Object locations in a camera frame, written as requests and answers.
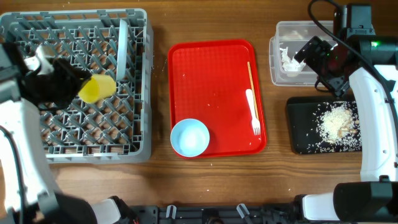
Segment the white paper napkin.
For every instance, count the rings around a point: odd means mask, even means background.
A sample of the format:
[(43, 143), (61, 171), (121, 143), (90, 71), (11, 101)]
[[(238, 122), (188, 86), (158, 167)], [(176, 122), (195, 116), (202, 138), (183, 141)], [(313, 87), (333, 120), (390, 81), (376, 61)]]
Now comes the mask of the white paper napkin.
[(288, 77), (296, 77), (306, 66), (305, 62), (298, 62), (294, 58), (288, 56), (289, 48), (280, 48), (281, 63)]

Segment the yellow plastic cup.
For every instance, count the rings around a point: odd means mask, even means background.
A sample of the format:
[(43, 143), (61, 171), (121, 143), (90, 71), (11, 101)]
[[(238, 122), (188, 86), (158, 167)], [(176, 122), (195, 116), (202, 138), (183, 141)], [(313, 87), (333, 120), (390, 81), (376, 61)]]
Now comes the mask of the yellow plastic cup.
[(111, 76), (93, 74), (78, 96), (85, 103), (96, 103), (116, 92), (116, 82)]

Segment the large pale blue plate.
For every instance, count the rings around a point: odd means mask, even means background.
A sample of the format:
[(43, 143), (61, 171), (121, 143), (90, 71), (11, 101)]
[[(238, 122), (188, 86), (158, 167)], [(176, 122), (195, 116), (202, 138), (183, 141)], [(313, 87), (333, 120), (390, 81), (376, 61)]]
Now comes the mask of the large pale blue plate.
[(127, 22), (121, 19), (119, 23), (118, 55), (116, 67), (117, 81), (121, 81), (125, 77), (128, 38), (127, 28)]

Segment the wooden chopstick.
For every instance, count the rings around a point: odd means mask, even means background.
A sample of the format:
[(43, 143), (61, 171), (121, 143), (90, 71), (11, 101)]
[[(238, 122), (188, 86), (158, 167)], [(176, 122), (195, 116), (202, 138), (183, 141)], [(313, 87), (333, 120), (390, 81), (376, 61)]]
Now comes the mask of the wooden chopstick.
[(252, 79), (252, 71), (251, 71), (250, 61), (247, 61), (247, 67), (248, 67), (248, 74), (249, 74), (249, 80), (250, 80), (250, 84), (251, 84), (252, 95), (253, 95), (253, 99), (254, 99), (255, 114), (256, 114), (256, 118), (259, 120), (259, 113), (258, 113), (258, 108), (257, 108), (257, 101), (256, 101), (255, 90), (254, 90), (254, 83), (253, 83), (253, 79)]

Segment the white plastic fork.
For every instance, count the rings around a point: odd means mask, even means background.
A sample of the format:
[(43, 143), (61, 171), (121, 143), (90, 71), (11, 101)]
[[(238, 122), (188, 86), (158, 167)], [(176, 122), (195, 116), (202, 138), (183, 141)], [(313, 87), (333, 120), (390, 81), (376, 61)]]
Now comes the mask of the white plastic fork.
[(254, 106), (254, 97), (251, 89), (247, 89), (245, 91), (246, 99), (249, 105), (250, 113), (251, 113), (251, 126), (253, 133), (258, 136), (261, 134), (261, 124), (256, 116), (256, 109)]

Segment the pale green saucer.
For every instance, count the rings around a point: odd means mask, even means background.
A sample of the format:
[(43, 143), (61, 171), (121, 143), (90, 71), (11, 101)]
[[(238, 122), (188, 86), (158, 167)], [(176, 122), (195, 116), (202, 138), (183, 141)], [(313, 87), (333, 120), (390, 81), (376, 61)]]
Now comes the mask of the pale green saucer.
[(197, 157), (203, 154), (209, 146), (210, 132), (197, 119), (183, 119), (172, 128), (170, 143), (179, 156)]

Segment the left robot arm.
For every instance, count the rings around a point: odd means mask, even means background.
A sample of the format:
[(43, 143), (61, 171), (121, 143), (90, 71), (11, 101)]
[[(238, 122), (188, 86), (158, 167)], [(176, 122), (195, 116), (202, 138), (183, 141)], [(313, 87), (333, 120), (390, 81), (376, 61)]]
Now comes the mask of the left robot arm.
[(94, 103), (113, 95), (115, 80), (51, 57), (43, 47), (23, 58), (16, 44), (1, 44), (1, 165), (6, 184), (5, 223), (138, 223), (119, 197), (91, 205), (65, 195), (50, 170), (39, 132), (41, 111), (67, 108), (74, 98)]

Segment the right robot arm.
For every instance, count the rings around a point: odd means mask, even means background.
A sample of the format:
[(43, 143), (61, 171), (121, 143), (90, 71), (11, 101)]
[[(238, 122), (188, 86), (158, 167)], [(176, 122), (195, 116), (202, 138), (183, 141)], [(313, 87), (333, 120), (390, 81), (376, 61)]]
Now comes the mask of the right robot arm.
[(326, 194), (298, 195), (292, 217), (303, 223), (397, 221), (397, 39), (376, 35), (369, 4), (336, 5), (336, 46), (312, 37), (295, 55), (325, 92), (352, 90), (362, 142), (361, 179)]

